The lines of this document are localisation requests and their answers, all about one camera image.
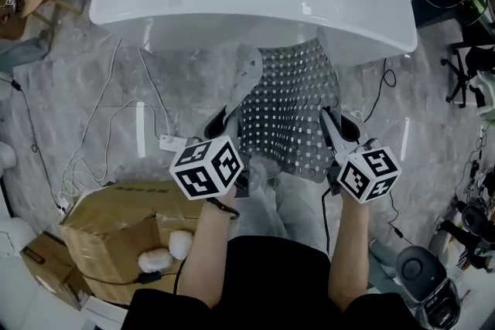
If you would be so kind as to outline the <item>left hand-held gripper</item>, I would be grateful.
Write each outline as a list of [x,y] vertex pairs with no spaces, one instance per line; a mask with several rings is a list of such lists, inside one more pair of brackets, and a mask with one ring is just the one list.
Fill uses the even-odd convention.
[[[235,136],[243,136],[243,117],[237,115]],[[169,166],[169,173],[189,200],[218,198],[237,189],[237,198],[249,196],[250,171],[234,141],[234,114],[226,107],[210,117],[205,138],[188,138]]]

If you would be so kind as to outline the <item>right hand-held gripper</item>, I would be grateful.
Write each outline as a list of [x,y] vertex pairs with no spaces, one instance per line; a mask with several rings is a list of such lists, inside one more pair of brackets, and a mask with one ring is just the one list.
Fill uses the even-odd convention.
[[[401,166],[391,149],[370,135],[364,122],[342,112],[340,127],[332,112],[323,108],[319,124],[326,146],[334,154],[327,175],[332,194],[345,191],[363,204],[391,191],[401,175]],[[345,145],[344,139],[353,143]]]

